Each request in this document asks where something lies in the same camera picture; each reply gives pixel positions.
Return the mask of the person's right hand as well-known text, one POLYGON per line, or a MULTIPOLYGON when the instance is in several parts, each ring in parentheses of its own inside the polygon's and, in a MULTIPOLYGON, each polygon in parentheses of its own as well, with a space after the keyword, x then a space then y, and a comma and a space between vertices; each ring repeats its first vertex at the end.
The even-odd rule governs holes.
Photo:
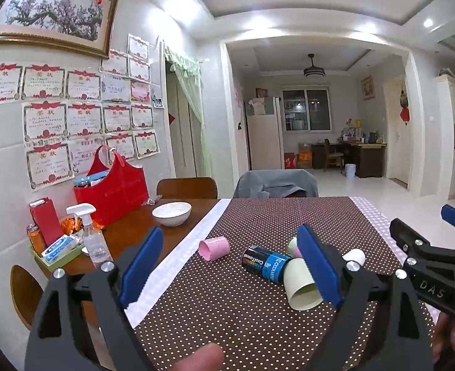
POLYGON ((432 340, 434 370, 455 370, 455 318, 441 312, 432 340))

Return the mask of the person's left hand thumb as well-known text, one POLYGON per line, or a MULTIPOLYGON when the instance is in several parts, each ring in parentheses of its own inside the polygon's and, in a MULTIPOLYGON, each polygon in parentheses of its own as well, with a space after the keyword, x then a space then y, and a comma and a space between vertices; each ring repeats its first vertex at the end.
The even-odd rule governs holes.
POLYGON ((209 343, 174 364, 170 371, 220 371, 225 355, 216 343, 209 343))

